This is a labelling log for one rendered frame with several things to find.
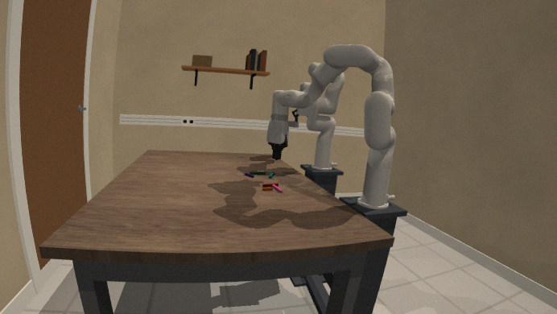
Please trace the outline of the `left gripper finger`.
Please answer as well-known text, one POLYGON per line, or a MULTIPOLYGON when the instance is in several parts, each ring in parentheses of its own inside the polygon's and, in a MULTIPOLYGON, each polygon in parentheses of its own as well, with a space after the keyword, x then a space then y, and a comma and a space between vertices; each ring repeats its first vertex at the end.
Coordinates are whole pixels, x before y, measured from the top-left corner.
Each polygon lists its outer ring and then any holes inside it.
POLYGON ((272 150, 273 150, 273 155, 272 155, 272 159, 275 159, 275 151, 277 150, 277 145, 276 143, 268 143, 271 145, 272 150))
POLYGON ((287 145, 287 135, 286 135, 284 143, 277 145, 277 150, 275 151, 275 159, 281 159, 281 153, 282 153, 282 150, 283 150, 284 147, 288 147, 288 145, 287 145))

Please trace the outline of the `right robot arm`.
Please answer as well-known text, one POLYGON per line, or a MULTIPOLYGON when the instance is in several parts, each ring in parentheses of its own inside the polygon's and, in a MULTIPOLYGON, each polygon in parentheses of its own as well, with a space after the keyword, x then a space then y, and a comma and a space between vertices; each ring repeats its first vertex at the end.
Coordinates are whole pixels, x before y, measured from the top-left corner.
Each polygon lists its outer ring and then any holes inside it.
POLYGON ((337 166, 337 163, 330 162, 336 121, 332 117, 318 114, 334 114, 336 112, 344 82, 345 75, 341 73, 326 88, 324 97, 320 97, 309 107, 307 128, 311 131, 321 132, 316 140, 315 162, 312 165, 312 168, 317 170, 329 171, 332 170, 332 166, 337 166))

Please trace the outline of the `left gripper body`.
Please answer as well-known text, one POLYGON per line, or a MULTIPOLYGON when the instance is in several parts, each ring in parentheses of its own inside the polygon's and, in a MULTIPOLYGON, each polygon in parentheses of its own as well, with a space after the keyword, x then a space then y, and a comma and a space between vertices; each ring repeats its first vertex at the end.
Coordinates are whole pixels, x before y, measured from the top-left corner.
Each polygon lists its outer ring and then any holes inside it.
POLYGON ((271 120, 269 122, 266 141, 269 143, 282 144, 287 135, 289 141, 289 123, 287 121, 271 120))

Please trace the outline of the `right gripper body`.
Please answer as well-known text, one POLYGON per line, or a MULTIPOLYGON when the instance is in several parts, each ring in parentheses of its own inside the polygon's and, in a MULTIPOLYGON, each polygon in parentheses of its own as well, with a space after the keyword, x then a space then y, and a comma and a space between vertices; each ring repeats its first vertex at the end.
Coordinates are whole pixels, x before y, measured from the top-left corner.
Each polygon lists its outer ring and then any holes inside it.
POLYGON ((296 108, 296 109, 297 109, 296 114, 302 115, 302 116, 307 116, 308 110, 309 110, 309 106, 308 106, 307 108, 304 108, 304 109, 300 109, 300 108, 296 108))

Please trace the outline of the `pink rod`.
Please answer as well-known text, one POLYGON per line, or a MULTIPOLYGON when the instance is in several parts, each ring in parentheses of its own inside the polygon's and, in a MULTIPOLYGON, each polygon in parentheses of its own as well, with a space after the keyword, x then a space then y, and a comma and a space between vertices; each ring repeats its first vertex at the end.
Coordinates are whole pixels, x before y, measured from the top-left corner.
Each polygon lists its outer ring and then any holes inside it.
POLYGON ((283 193, 283 190, 277 187, 276 185, 272 184, 272 187, 276 189, 278 192, 283 193))

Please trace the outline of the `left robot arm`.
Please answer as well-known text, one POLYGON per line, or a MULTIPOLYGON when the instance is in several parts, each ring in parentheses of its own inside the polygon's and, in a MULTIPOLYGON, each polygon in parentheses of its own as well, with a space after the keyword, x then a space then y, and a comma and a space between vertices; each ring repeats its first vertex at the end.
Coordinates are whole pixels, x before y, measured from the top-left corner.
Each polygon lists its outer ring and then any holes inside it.
MULTIPOLYGON (((348 67, 370 73, 372 93, 365 100, 364 129, 369 154, 362 198, 358 198, 357 203, 368 209, 387 209, 387 201, 395 199, 395 195, 387 194, 396 142, 396 134, 391 126, 394 113, 392 68, 385 59, 365 45, 332 45, 324 51, 323 58, 324 62, 312 72, 316 81, 313 78, 303 92, 273 92, 271 120, 288 121, 289 107, 304 109, 310 106, 322 95, 327 85, 348 67)), ((298 122, 288 122, 289 127, 299 128, 298 122)))

